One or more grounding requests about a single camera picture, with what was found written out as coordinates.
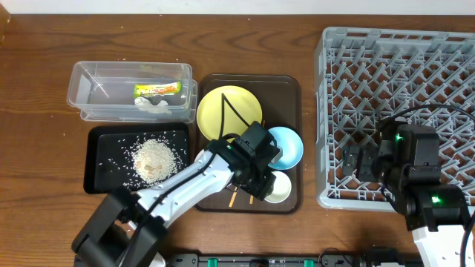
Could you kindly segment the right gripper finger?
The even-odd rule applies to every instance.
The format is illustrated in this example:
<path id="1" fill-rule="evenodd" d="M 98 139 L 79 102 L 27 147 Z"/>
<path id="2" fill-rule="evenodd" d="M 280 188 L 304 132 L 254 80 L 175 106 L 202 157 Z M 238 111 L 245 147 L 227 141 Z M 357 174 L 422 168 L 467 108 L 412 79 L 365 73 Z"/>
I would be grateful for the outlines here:
<path id="1" fill-rule="evenodd" d="M 343 147 L 343 175 L 351 176 L 361 166 L 361 147 L 358 145 L 346 145 Z"/>
<path id="2" fill-rule="evenodd" d="M 376 181 L 377 174 L 373 164 L 378 158 L 378 148 L 360 147 L 358 155 L 358 179 L 360 181 Z"/>

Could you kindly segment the light blue bowl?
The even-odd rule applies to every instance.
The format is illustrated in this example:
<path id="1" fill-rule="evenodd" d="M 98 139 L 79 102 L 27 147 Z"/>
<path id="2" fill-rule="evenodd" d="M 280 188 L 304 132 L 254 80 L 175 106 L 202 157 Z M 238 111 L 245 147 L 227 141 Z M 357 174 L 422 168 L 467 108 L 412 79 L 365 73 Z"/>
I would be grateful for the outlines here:
<path id="1" fill-rule="evenodd" d="M 304 144 L 300 136 L 291 128 L 273 127 L 269 129 L 282 151 L 281 158 L 276 163 L 269 163 L 270 168 L 289 170 L 295 167 L 304 154 Z"/>

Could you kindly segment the small white green cup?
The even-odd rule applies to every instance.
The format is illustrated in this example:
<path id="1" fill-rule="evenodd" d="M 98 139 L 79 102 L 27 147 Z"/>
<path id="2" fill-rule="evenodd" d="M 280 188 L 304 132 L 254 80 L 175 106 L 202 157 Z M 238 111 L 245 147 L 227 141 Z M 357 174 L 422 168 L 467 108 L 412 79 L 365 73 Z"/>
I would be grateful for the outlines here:
<path id="1" fill-rule="evenodd" d="M 292 190 L 290 178 L 282 171 L 273 171 L 275 181 L 270 195 L 264 198 L 265 201 L 276 204 L 286 200 Z"/>

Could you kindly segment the yellow plate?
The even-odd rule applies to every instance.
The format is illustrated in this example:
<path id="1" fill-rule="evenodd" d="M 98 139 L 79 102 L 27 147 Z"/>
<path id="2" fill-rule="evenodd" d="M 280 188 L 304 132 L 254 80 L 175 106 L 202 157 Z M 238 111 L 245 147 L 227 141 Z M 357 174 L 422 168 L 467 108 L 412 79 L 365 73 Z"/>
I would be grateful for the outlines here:
<path id="1" fill-rule="evenodd" d="M 261 104 L 250 91 L 235 85 L 215 88 L 202 98 L 197 109 L 198 127 L 208 140 L 218 139 L 220 135 L 222 108 L 224 108 L 223 136 L 241 135 L 248 128 L 227 102 L 222 103 L 222 95 L 249 125 L 254 121 L 262 121 Z"/>

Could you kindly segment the pile of rice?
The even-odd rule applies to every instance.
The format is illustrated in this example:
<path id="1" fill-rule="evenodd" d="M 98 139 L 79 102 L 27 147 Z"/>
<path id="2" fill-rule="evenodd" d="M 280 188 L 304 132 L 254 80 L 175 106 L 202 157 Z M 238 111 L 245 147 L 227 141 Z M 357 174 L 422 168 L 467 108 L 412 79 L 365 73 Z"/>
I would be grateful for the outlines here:
<path id="1" fill-rule="evenodd" d="M 99 138 L 94 171 L 98 191 L 137 191 L 164 182 L 189 163 L 185 133 L 106 134 Z"/>

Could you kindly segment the green orange snack wrapper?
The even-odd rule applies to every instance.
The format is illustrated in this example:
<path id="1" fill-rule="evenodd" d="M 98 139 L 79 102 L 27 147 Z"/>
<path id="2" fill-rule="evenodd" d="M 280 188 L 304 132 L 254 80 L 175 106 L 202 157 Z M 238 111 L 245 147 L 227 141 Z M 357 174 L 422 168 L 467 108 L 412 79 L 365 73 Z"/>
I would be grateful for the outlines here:
<path id="1" fill-rule="evenodd" d="M 137 97 L 154 97 L 154 96 L 170 96 L 176 95 L 181 91 L 181 82 L 172 82 L 167 84 L 155 85 L 135 85 L 133 96 Z"/>

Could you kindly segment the white tissue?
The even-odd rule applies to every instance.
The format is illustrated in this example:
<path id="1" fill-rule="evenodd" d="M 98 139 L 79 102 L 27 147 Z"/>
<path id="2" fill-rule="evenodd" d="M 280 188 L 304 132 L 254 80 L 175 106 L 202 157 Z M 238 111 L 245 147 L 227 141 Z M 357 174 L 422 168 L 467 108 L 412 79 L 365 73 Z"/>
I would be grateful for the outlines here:
<path id="1" fill-rule="evenodd" d="M 160 100 L 154 104 L 150 99 L 139 96 L 134 99 L 134 104 L 140 111 L 146 111 L 155 114 L 171 114 L 171 110 L 168 108 L 168 103 L 165 100 Z"/>

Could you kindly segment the white bowl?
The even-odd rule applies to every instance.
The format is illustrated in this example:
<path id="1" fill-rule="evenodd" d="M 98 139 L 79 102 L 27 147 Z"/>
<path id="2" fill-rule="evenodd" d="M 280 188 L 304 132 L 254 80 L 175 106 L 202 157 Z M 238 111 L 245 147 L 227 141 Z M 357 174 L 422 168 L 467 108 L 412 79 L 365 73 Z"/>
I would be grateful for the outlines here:
<path id="1" fill-rule="evenodd" d="M 205 150 L 202 149 L 201 151 L 198 152 L 197 156 L 194 158 L 194 162 L 201 162 L 201 157 L 204 154 Z"/>

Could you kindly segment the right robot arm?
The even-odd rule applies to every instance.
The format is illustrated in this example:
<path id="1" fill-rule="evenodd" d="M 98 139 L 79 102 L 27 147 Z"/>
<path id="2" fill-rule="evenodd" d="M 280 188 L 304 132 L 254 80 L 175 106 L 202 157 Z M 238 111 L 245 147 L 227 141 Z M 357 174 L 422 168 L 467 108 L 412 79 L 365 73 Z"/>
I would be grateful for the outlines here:
<path id="1" fill-rule="evenodd" d="M 473 266 L 474 214 L 461 188 L 441 181 L 436 130 L 395 121 L 379 134 L 377 147 L 344 146 L 343 174 L 380 183 L 383 197 L 404 216 L 424 266 Z"/>

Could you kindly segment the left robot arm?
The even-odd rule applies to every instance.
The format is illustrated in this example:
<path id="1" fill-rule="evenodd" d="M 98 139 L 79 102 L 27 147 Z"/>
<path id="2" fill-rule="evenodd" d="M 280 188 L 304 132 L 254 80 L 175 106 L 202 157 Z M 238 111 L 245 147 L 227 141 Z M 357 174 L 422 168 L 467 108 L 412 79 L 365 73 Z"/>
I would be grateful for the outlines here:
<path id="1" fill-rule="evenodd" d="M 269 164 L 280 155 L 275 141 L 213 140 L 165 182 L 136 193 L 125 188 L 109 193 L 73 240 L 72 251 L 87 266 L 162 266 L 160 243 L 178 217 L 230 184 L 263 200 L 275 181 Z"/>

